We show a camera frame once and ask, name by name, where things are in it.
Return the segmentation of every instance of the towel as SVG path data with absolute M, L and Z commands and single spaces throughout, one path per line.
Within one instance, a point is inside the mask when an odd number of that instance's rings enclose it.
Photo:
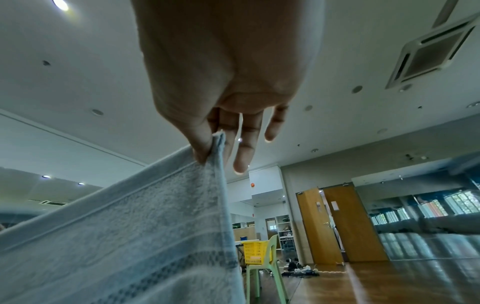
M 0 302 L 244 303 L 224 141 L 205 165 L 187 147 L 0 233 Z

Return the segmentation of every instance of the hand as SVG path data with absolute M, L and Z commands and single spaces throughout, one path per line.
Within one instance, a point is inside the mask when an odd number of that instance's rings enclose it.
M 233 168 L 245 172 L 262 126 L 272 141 L 289 101 L 315 59 L 322 34 L 320 0 L 132 0 L 158 112 L 192 145 L 210 153 L 212 133 L 226 134 L 224 162 L 242 125 Z

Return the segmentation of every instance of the laundry basket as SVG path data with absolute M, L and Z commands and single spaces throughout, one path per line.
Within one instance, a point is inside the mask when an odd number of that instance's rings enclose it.
M 265 253 L 269 241 L 245 241 L 243 252 L 245 254 L 245 264 L 262 265 L 264 263 Z M 270 260 L 272 261 L 272 252 L 270 251 Z

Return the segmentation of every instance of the white paper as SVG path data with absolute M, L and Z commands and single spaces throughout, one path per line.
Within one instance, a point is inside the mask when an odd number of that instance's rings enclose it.
M 339 211 L 340 210 L 336 201 L 331 202 L 331 206 L 333 207 L 334 211 Z

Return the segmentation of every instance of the wooden door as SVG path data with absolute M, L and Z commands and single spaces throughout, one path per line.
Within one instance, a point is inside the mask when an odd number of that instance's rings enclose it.
M 297 193 L 311 255 L 316 264 L 343 263 L 330 218 L 317 188 Z
M 387 261 L 389 258 L 353 185 L 326 188 L 323 192 L 348 259 Z
M 274 217 L 266 218 L 265 224 L 266 224 L 266 234 L 268 235 L 268 239 L 270 239 L 272 236 L 279 233 L 277 228 L 277 221 L 275 220 Z M 280 241 L 278 238 L 276 239 L 276 247 L 277 249 L 280 249 Z

